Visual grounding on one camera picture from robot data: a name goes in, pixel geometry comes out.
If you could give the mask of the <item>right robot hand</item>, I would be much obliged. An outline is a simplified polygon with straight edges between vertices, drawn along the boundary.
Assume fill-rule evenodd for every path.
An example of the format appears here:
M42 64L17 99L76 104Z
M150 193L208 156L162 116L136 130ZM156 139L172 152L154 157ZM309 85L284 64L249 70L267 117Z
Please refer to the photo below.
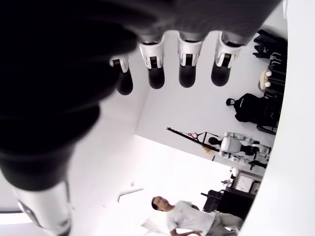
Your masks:
M126 56L140 47L149 84L164 84L163 34L179 33L180 84L194 83L199 45L218 31L211 79L224 86L277 0L3 0L0 169L18 205L52 236L71 232L67 171L100 102L132 91Z

